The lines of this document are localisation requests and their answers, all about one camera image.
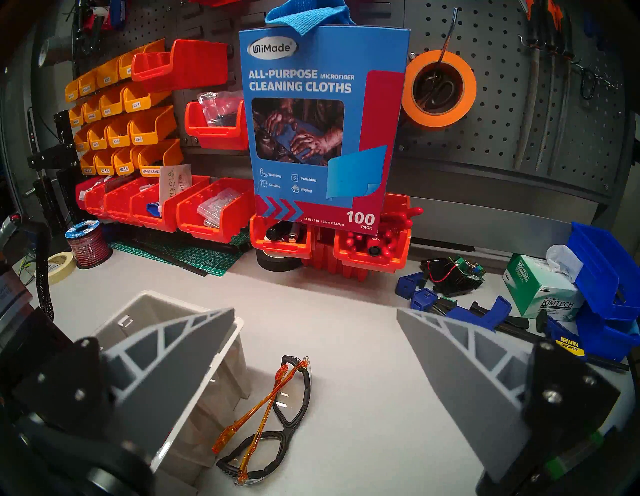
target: red storage bin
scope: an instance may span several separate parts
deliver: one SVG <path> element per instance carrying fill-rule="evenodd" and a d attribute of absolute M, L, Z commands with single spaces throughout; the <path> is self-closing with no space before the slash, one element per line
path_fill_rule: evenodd
<path fill-rule="evenodd" d="M 142 226 L 142 223 L 131 214 L 132 198 L 140 193 L 141 186 L 159 182 L 160 179 L 157 177 L 140 177 L 107 193 L 104 195 L 104 209 L 107 215 L 123 224 Z"/>
<path fill-rule="evenodd" d="M 224 189 L 232 188 L 240 193 L 240 197 L 228 204 L 220 215 L 220 228 L 204 225 L 204 217 L 198 214 L 198 206 L 216 196 Z M 229 243 L 231 238 L 249 223 L 255 213 L 255 197 L 253 181 L 250 179 L 220 179 L 200 190 L 195 195 L 178 204 L 178 229 L 188 232 L 193 237 Z"/>
<path fill-rule="evenodd" d="M 249 135 L 244 115 L 244 101 L 238 107 L 235 127 L 209 126 L 198 102 L 187 104 L 184 113 L 184 128 L 189 136 L 198 138 L 202 148 L 213 150 L 248 150 Z"/>
<path fill-rule="evenodd" d="M 162 217 L 160 218 L 153 217 L 153 215 L 147 212 L 147 204 L 157 202 L 160 195 L 160 184 L 156 184 L 131 198 L 131 214 L 145 227 L 158 229 L 160 231 L 175 232 L 178 229 L 178 221 L 176 219 L 178 204 L 194 193 L 206 188 L 208 185 L 209 176 L 193 176 L 193 185 L 190 188 L 185 189 L 178 195 L 172 196 L 163 204 Z"/>
<path fill-rule="evenodd" d="M 409 197 L 406 195 L 394 195 L 387 193 L 382 213 L 405 212 L 409 209 Z M 411 229 L 400 231 L 397 240 L 397 247 L 392 257 L 383 256 L 372 257 L 368 253 L 352 252 L 346 242 L 348 235 L 346 231 L 336 231 L 333 244 L 333 256 L 340 260 L 343 265 L 359 269 L 368 269 L 378 272 L 393 274 L 398 269 L 403 269 L 406 265 L 406 258 L 409 254 L 411 244 Z"/>
<path fill-rule="evenodd" d="M 307 226 L 307 237 L 304 243 L 281 243 L 280 241 L 268 241 L 264 239 L 267 229 L 276 225 L 278 220 L 266 217 L 251 217 L 249 225 L 249 236 L 251 244 L 256 250 L 262 250 L 266 254 L 273 254 L 281 257 L 291 257 L 294 259 L 307 260 L 311 258 L 311 250 L 314 244 L 314 228 Z"/>
<path fill-rule="evenodd" d="M 228 79 L 227 44 L 176 40 L 171 52 L 136 54 L 131 69 L 149 93 L 218 86 Z"/>

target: wire spool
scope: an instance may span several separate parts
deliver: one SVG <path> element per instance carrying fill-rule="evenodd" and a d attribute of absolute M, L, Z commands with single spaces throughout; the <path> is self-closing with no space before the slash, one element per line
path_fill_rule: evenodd
<path fill-rule="evenodd" d="M 476 77 L 469 65 L 451 52 L 445 52 L 438 65 L 440 53 L 418 55 L 407 66 L 404 79 L 404 112 L 427 131 L 455 124 L 476 100 Z"/>
<path fill-rule="evenodd" d="M 107 261 L 113 254 L 104 237 L 99 220 L 74 225 L 65 234 L 79 269 L 91 269 Z"/>

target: unimade logo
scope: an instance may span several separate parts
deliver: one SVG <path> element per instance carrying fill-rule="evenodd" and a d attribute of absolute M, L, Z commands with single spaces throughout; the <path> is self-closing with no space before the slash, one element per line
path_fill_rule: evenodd
<path fill-rule="evenodd" d="M 527 268 L 522 263 L 522 260 L 518 262 L 517 270 L 518 274 L 520 274 L 520 277 L 524 279 L 524 282 L 529 282 L 529 273 L 527 272 Z"/>
<path fill-rule="evenodd" d="M 262 60 L 276 60 L 291 57 L 297 48 L 298 44 L 291 38 L 267 36 L 249 45 L 247 51 L 249 55 Z"/>

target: orange tape roll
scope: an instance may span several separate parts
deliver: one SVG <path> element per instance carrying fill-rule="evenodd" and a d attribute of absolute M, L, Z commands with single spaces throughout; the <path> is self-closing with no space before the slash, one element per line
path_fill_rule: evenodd
<path fill-rule="evenodd" d="M 402 107 L 406 114 L 420 127 L 439 131 L 462 119 L 476 100 L 476 77 L 464 60 L 451 52 L 445 52 L 440 69 L 455 86 L 456 96 L 448 104 L 433 112 L 426 111 L 416 102 L 416 90 L 424 84 L 425 75 L 438 63 L 440 50 L 418 55 L 406 68 Z"/>

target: photo of dirty hands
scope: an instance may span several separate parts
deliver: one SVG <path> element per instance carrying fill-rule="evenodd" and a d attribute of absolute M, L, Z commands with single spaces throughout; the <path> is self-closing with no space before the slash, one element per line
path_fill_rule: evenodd
<path fill-rule="evenodd" d="M 258 98 L 252 106 L 259 158 L 326 167 L 341 155 L 341 101 Z"/>

